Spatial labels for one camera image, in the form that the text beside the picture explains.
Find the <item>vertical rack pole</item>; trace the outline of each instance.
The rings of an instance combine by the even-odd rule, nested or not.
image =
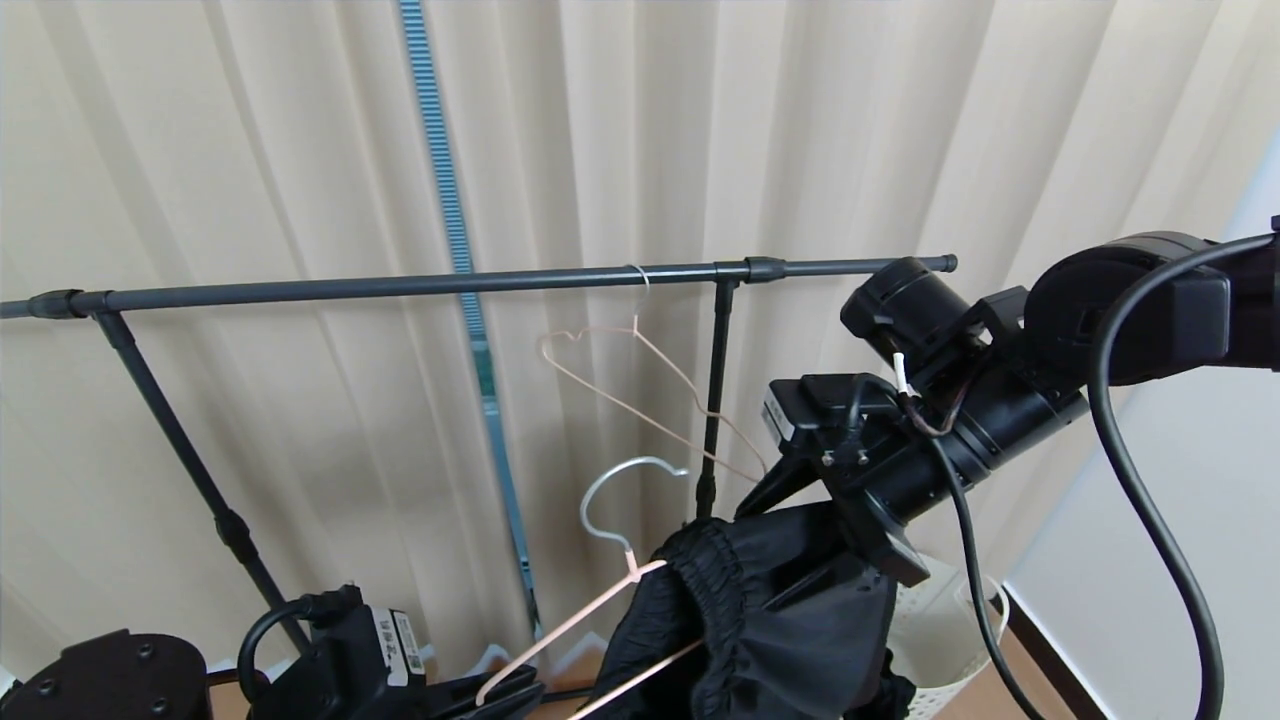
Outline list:
[[[156,423],[160,424],[160,429],[164,430],[169,445],[173,446],[173,451],[178,455],[178,460],[187,469],[187,474],[191,475],[191,480],[205,500],[205,505],[212,511],[218,537],[232,551],[236,560],[244,566],[244,571],[248,573],[253,584],[257,585],[257,591],[262,593],[266,605],[273,610],[282,607],[284,597],[280,594],[280,588],[275,585],[275,579],[266,570],[266,565],[262,564],[262,559],[257,555],[257,546],[253,544],[253,539],[250,537],[248,524],[227,505],[227,500],[214,483],[214,478],[209,474],[209,469],[205,468],[200,454],[191,445],[191,438],[187,437],[187,432],[178,420],[178,415],[174,414],[164,391],[160,389],[160,383],[151,374],[151,368],[147,366],[146,357],[138,350],[138,343],[133,337],[133,332],[129,331],[129,325],[119,313],[99,313],[93,315],[93,319],[102,328],[102,333],[106,334],[106,340],[111,343],[111,347],[120,355],[125,370],[133,378],[138,392],[142,393],[142,400],[146,401]],[[284,632],[289,635],[289,641],[293,642],[293,647],[298,652],[306,652],[311,643],[307,641],[307,635],[302,632],[298,621],[293,618],[285,618],[280,621],[280,625],[284,626]]]
[[[728,322],[733,311],[733,291],[737,281],[716,281],[716,324],[712,331],[712,375],[707,391],[707,410],[719,413],[721,398],[724,396],[724,360],[728,355]],[[719,418],[707,418],[707,433],[703,436],[703,450],[716,455],[719,439]],[[710,518],[716,505],[716,462],[703,457],[703,471],[698,477],[694,491],[695,516]]]

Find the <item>white cable tie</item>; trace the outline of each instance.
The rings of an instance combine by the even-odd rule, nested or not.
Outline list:
[[[920,395],[915,392],[911,383],[906,382],[906,355],[901,352],[893,354],[893,380],[897,384],[897,392],[905,392],[906,395]]]

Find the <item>hanger on rack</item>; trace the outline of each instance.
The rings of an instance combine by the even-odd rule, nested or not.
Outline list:
[[[600,487],[604,486],[604,483],[607,483],[611,479],[613,479],[622,470],[626,470],[627,468],[634,468],[636,465],[657,465],[658,468],[662,468],[663,470],[666,470],[672,477],[677,477],[677,478],[680,478],[680,477],[687,477],[689,475],[689,470],[686,470],[686,469],[677,469],[677,468],[672,466],[669,462],[667,462],[666,460],[663,460],[660,457],[652,457],[652,456],[645,455],[645,456],[640,456],[640,457],[632,457],[631,460],[627,460],[625,462],[620,462],[620,464],[614,465],[613,468],[609,468],[599,478],[596,478],[594,483],[591,483],[591,487],[589,487],[586,489],[586,493],[582,496],[581,505],[579,505],[579,510],[577,510],[579,520],[581,520],[582,527],[586,528],[586,532],[591,533],[593,536],[595,536],[598,538],[603,538],[603,539],[617,542],[618,544],[622,546],[623,553],[625,553],[626,561],[627,561],[627,574],[626,574],[626,577],[623,577],[621,580],[618,580],[617,583],[614,583],[613,587],[611,587],[609,589],[604,591],[603,594],[600,594],[599,597],[596,597],[591,602],[586,603],[586,606],[582,607],[581,610],[579,610],[577,612],[575,612],[572,618],[570,618],[568,620],[564,620],[563,623],[561,623],[559,626],[557,626],[554,630],[552,630],[550,633],[548,633],[547,637],[544,637],[543,639],[538,641],[536,643],[534,643],[532,647],[530,647],[529,650],[526,650],[525,652],[522,652],[520,655],[520,657],[512,660],[511,662],[507,664],[506,667],[503,667],[502,670],[498,670],[497,673],[494,673],[493,678],[489,678],[489,682],[485,683],[480,688],[480,692],[476,693],[476,702],[475,702],[476,707],[480,707],[480,706],[484,705],[485,696],[489,694],[489,692],[492,692],[499,683],[502,683],[502,680],[507,675],[509,675],[511,673],[513,673],[517,669],[520,669],[521,665],[524,665],[524,664],[529,662],[530,660],[532,660],[534,656],[536,656],[539,652],[541,652],[543,650],[545,650],[547,646],[549,646],[557,638],[559,638],[566,632],[568,632],[570,628],[572,628],[573,625],[577,625],[579,623],[581,623],[588,615],[590,615],[591,612],[594,612],[595,610],[598,610],[602,605],[604,605],[611,598],[613,598],[613,596],[616,596],[620,592],[625,591],[628,585],[637,584],[640,582],[640,579],[644,578],[646,574],[653,573],[654,570],[657,570],[659,568],[664,568],[667,565],[666,560],[654,560],[653,562],[648,562],[645,565],[639,565],[637,566],[636,565],[635,551],[631,550],[631,542],[627,541],[627,538],[625,536],[621,536],[618,533],[611,533],[608,530],[602,530],[602,529],[596,528],[595,525],[591,524],[591,519],[588,516],[588,512],[586,512],[588,509],[591,505],[591,498],[595,497],[596,491],[599,491]],[[685,655],[687,655],[689,652],[691,652],[694,648],[696,648],[700,644],[703,644],[703,641],[698,641],[698,642],[695,642],[692,644],[689,644],[689,646],[684,647],[682,650],[677,651],[671,657],[667,657],[666,660],[659,661],[653,667],[649,667],[648,670],[645,670],[644,673],[640,673],[639,675],[636,675],[631,680],[628,680],[628,682],[623,683],[622,685],[614,688],[612,692],[609,692],[604,697],[600,697],[599,700],[591,702],[586,707],[579,710],[576,714],[573,714],[572,716],[570,716],[568,720],[577,720],[580,717],[585,717],[590,712],[594,712],[596,708],[604,706],[605,703],[611,702],[616,697],[621,696],[622,693],[627,692],[628,689],[631,689],[631,688],[636,687],[637,684],[643,683],[645,679],[648,679],[649,676],[654,675],[655,673],[658,673],[663,667],[671,665],[676,660],[680,660],[681,657],[684,657]]]
[[[640,277],[644,278],[644,297],[640,299],[640,302],[636,304],[635,310],[631,313],[631,327],[630,328],[616,328],[616,327],[604,327],[604,325],[588,325],[588,327],[577,331],[576,333],[571,333],[568,331],[557,331],[557,332],[547,333],[541,338],[539,338],[539,341],[538,341],[538,346],[539,346],[539,350],[543,354],[543,359],[545,359],[548,363],[550,363],[553,368],[556,368],[561,373],[568,375],[570,378],[577,380],[580,384],[582,384],[584,387],[586,387],[591,392],[594,392],[594,393],[604,397],[609,402],[613,402],[614,405],[622,407],[623,410],[627,410],[628,413],[631,413],[636,418],[640,418],[645,423],[649,423],[654,428],[658,428],[663,433],[666,433],[666,434],[676,438],[677,441],[687,445],[689,447],[694,448],[695,451],[698,451],[699,454],[701,454],[704,457],[712,460],[713,462],[724,466],[730,471],[732,471],[732,473],[735,473],[737,475],[741,475],[741,477],[746,478],[748,480],[751,480],[753,483],[760,482],[760,478],[763,478],[764,474],[768,473],[769,464],[764,461],[764,456],[760,455],[759,448],[755,447],[755,445],[742,433],[742,430],[737,429],[737,425],[735,425],[732,420],[730,420],[728,418],[726,418],[724,415],[722,415],[719,413],[712,413],[710,410],[708,410],[707,406],[703,405],[701,397],[698,395],[698,386],[694,384],[694,380],[689,379],[689,375],[686,375],[671,360],[671,357],[667,357],[667,355],[662,350],[658,350],[658,346],[655,346],[653,342],[650,342],[649,338],[646,338],[644,336],[644,333],[640,332],[640,309],[644,307],[644,304],[649,300],[649,292],[653,288],[649,284],[649,274],[644,272],[644,268],[641,268],[640,265],[630,265],[630,266],[635,268],[636,272],[640,273]],[[581,375],[573,373],[572,370],[570,370],[564,365],[561,365],[558,361],[556,361],[554,357],[552,357],[550,347],[549,347],[552,338],[563,336],[563,337],[570,338],[570,341],[572,341],[572,342],[577,342],[579,340],[582,340],[582,336],[589,334],[589,333],[594,333],[594,332],[627,334],[627,336],[631,336],[635,340],[639,340],[641,342],[641,345],[644,345],[650,351],[653,351],[653,354],[657,355],[658,359],[663,361],[663,364],[666,364],[668,368],[671,368],[672,372],[675,372],[680,377],[680,379],[684,380],[685,386],[689,387],[690,393],[692,393],[692,396],[694,396],[694,405],[698,406],[698,411],[699,413],[701,413],[703,415],[705,415],[708,418],[717,418],[717,419],[719,419],[722,423],[724,423],[733,432],[733,434],[736,434],[739,438],[742,439],[742,442],[746,443],[746,446],[755,455],[755,459],[760,462],[760,473],[759,474],[751,474],[751,473],[742,471],[742,470],[735,468],[733,465],[730,465],[727,461],[722,460],[721,457],[718,457],[716,455],[712,455],[710,452],[707,452],[705,450],[703,450],[701,447],[699,447],[698,445],[695,445],[694,442],[691,442],[689,438],[681,436],[680,433],[672,430],[671,428],[667,428],[662,423],[659,423],[659,421],[654,420],[653,418],[645,415],[644,413],[641,413],[640,410],[635,409],[634,406],[623,402],[622,400],[618,400],[617,397],[609,395],[608,392],[604,392],[603,389],[600,389],[595,384],[588,382],[585,378],[582,378]]]

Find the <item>black fabric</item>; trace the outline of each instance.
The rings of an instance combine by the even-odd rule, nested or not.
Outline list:
[[[845,550],[829,502],[695,520],[654,557],[593,698],[704,647],[593,717],[827,720],[876,697],[897,587]]]
[[[910,712],[915,700],[915,684],[890,670],[893,651],[884,651],[881,665],[879,689],[867,705],[850,710],[842,720],[902,720]]]

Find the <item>white label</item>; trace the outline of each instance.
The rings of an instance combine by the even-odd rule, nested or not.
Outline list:
[[[764,424],[769,429],[769,434],[773,436],[774,445],[782,445],[786,439],[791,442],[791,438],[796,433],[795,425],[791,420],[787,420],[786,413],[782,411],[782,406],[778,405],[778,398],[773,395],[773,388],[764,392]]]
[[[408,615],[399,610],[392,610],[392,616],[396,618],[396,626],[401,632],[401,644],[404,646],[404,662],[408,664],[408,671],[415,675],[426,675],[426,669],[422,667],[422,656],[417,653],[417,638],[413,637],[413,625],[410,625]]]
[[[370,607],[374,616],[374,632],[383,644],[383,664],[387,665],[387,684],[397,688],[408,685],[408,670],[404,669],[404,651],[401,648],[396,620],[385,607]]]

